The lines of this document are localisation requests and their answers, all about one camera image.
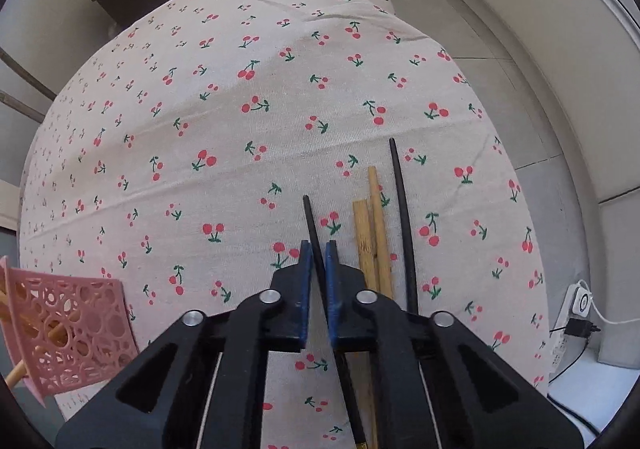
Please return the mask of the blue handled mop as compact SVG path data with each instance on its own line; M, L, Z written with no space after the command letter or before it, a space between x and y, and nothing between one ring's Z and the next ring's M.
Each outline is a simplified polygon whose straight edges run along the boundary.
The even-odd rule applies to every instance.
M36 91L39 91L44 97L53 101L56 97L54 91L48 88L46 85L40 82L39 79L36 79L32 73L23 68L15 59L13 59L9 53L6 52L3 48L0 48L0 60L17 76L20 76L28 85L35 88Z

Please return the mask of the black chopstick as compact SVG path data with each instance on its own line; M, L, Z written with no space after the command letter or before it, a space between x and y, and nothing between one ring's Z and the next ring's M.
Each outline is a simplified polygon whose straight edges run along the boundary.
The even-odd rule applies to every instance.
M414 258L407 193L404 177L402 177L396 140L394 138L390 138L390 140L388 140L388 144L390 145L390 156L392 157L396 193L398 198L402 253L404 254L405 266L407 310L409 313L414 313L416 315L419 312L418 284L416 284L416 258Z
M329 319L328 298L326 297L326 267L324 267L318 232L316 225L314 224L314 213L312 213L311 201L308 195L303 196L303 206L312 256L314 256L314 268L316 268L322 307L326 319ZM355 447L357 449L367 448L368 444L366 434L364 433L362 418L357 405L354 383L352 383L352 376L350 375L346 355L341 351L333 351L333 354L349 424L352 428L352 438L354 439Z

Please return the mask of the white power strip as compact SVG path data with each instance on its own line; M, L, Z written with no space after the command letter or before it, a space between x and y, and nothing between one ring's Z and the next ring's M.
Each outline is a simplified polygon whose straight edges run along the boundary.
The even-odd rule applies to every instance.
M560 312L549 333L550 377L554 377L558 373L570 336L589 336L586 320L589 317L591 306L592 293L584 280L579 280L567 287Z

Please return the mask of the cherry print tablecloth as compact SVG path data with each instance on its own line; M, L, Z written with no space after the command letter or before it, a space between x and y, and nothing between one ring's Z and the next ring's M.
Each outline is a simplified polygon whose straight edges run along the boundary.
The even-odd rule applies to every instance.
M21 183L21 264L122 282L150 345L225 313L309 233L358 263L352 202L378 172L394 299L405 266L388 140L407 193L419 311L448 311L537 393L548 304L500 134L449 50L391 0L170 0L68 80Z

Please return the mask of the white kitchen cabinets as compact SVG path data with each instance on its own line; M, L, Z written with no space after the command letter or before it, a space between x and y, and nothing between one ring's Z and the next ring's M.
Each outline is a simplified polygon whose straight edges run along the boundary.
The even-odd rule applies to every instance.
M639 8L634 0L464 0L544 106L584 221L600 358L639 361Z

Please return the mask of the long bamboo chopstick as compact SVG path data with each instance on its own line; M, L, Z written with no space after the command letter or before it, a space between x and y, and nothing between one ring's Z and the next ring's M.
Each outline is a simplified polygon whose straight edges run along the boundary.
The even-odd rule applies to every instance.
M31 353L26 347L20 348L22 359L14 365L14 368L4 379L6 386L12 391L19 381L34 372L36 355L43 354L51 343L55 344L63 337L69 339L70 334L65 331L66 317L64 315L54 316L50 325L47 325L46 322L42 322L38 317L32 317L25 315L25 313L15 311L6 291L1 291L1 319L12 323L16 337L19 336L21 332L23 332L26 337L32 333L34 334L32 340L36 342L35 345L30 348Z

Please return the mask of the pink perforated utensil holder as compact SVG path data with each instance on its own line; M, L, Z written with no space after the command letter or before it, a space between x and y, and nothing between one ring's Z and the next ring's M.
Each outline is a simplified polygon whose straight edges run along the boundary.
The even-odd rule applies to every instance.
M139 354L124 287L116 279L35 273L14 268L9 258L2 257L1 291L6 291L15 311L47 325L56 315L66 317L70 338L63 337L36 355L34 372L18 382L40 403L48 396L111 380ZM12 323L2 319L1 332L14 368L22 359L21 347L32 352L34 334L26 337L21 332L17 339Z

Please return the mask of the dark handled mop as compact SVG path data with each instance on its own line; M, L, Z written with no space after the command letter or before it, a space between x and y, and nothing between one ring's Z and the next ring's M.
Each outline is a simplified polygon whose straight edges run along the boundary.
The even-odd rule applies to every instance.
M0 90L0 102L8 108L26 116L27 118L29 118L29 120L33 120L38 124L41 124L44 120L44 115L42 113L35 109L32 109L29 105L12 97L10 94L7 94L3 90Z

